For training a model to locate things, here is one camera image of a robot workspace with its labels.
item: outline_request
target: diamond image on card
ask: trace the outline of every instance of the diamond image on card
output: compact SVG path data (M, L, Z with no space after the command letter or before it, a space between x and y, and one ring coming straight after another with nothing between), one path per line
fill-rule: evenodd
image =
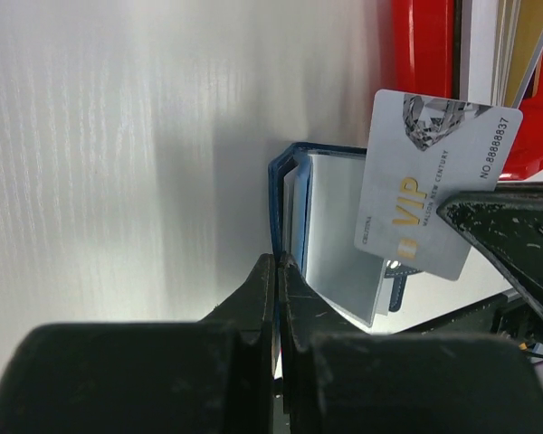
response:
M405 133L419 150L425 151L490 108L453 99L405 94Z

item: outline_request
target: white panel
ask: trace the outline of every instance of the white panel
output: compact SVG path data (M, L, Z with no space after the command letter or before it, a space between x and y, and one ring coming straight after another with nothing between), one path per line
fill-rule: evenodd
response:
M1 0L0 372L38 324L193 319L236 288L271 250L268 161L365 142L389 12Z

